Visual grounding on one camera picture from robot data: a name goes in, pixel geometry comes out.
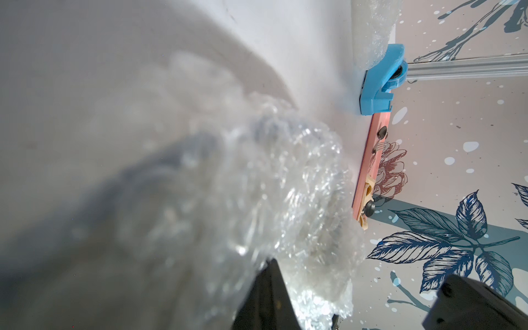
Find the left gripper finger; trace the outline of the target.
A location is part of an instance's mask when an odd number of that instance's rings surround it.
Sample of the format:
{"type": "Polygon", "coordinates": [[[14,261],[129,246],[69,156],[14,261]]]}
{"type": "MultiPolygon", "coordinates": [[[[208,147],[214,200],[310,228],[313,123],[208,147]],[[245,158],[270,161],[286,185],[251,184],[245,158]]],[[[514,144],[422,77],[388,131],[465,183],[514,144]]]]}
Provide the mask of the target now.
{"type": "Polygon", "coordinates": [[[269,260],[256,277],[246,301],[236,314],[232,328],[301,329],[276,259],[269,260]]]}

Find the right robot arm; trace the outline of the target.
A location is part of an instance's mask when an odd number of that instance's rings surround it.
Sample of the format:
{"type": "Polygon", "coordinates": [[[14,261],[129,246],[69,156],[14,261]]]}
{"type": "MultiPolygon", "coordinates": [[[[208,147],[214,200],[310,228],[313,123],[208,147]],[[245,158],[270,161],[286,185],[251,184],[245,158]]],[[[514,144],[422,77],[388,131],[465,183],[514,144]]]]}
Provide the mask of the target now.
{"type": "Polygon", "coordinates": [[[491,287],[448,276],[422,322],[424,329],[526,329],[527,315],[491,287]]]}

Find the clear bubble wrap sheet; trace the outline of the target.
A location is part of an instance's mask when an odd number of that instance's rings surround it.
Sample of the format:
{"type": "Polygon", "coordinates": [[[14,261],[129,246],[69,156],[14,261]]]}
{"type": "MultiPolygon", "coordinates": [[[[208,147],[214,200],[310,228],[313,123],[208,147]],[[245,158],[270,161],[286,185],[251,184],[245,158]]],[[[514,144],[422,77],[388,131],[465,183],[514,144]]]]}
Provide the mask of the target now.
{"type": "Polygon", "coordinates": [[[353,60],[359,69],[370,70],[383,59],[401,6],[400,0],[351,1],[353,60]]]}
{"type": "Polygon", "coordinates": [[[340,136],[193,54],[129,105],[175,140],[1,249],[2,329],[229,329],[277,261],[293,324],[353,313],[364,258],[340,136]]]}

